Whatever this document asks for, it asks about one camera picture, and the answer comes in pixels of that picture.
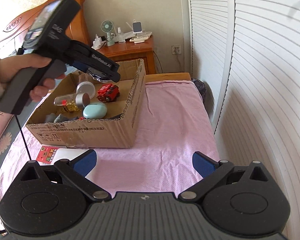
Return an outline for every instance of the patterned wallpaper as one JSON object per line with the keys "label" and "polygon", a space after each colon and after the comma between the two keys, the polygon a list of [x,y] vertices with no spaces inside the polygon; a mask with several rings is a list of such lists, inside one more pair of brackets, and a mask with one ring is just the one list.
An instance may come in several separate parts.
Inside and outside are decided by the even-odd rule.
{"label": "patterned wallpaper", "polygon": [[[17,15],[45,1],[0,0],[0,31]],[[96,33],[104,34],[100,25],[106,19],[114,21],[116,27],[125,32],[129,31],[126,22],[141,21],[143,28],[154,34],[155,52],[163,71],[183,69],[183,54],[179,55],[181,66],[177,57],[171,54],[172,45],[180,44],[183,51],[181,0],[86,0],[84,12],[91,39]]]}

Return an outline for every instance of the wooden headboard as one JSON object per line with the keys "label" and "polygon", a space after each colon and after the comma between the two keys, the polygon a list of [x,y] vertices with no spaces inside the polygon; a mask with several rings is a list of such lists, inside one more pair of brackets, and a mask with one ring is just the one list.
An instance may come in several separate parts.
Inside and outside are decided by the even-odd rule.
{"label": "wooden headboard", "polygon": [[[42,5],[20,14],[4,28],[0,33],[0,57],[7,57],[14,50],[18,50],[21,47],[24,37],[34,19],[44,6],[53,1],[55,0],[47,0]],[[73,40],[81,41],[91,46],[87,25],[83,16],[84,0],[76,1],[81,5],[81,9],[67,28],[66,35]]]}

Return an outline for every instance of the trash bag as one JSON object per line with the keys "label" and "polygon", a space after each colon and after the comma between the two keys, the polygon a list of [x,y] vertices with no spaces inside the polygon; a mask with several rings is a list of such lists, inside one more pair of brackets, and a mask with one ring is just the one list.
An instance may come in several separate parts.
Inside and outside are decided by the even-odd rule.
{"label": "trash bag", "polygon": [[207,88],[206,85],[199,79],[193,78],[191,81],[194,83],[195,87],[199,91],[201,97],[202,97],[202,103],[205,102],[206,96],[207,96]]}

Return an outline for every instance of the silver lid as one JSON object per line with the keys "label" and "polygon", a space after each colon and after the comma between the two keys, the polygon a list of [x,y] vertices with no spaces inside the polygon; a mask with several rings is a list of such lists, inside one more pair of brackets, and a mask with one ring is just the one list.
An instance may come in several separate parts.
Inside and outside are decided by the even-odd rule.
{"label": "silver lid", "polygon": [[75,97],[75,104],[78,108],[84,109],[88,104],[90,104],[90,97],[87,93],[77,94]]}

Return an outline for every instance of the jar lid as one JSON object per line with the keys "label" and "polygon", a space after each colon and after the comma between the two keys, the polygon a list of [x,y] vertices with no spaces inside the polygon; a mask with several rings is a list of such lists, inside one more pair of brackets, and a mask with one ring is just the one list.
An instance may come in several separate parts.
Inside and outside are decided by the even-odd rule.
{"label": "jar lid", "polygon": [[87,93],[77,94],[75,97],[75,104],[78,108],[84,109],[88,104],[90,104],[90,97]]}
{"label": "jar lid", "polygon": [[84,81],[77,86],[77,93],[78,94],[87,93],[90,99],[93,99],[94,95],[96,94],[96,88],[91,82]]}

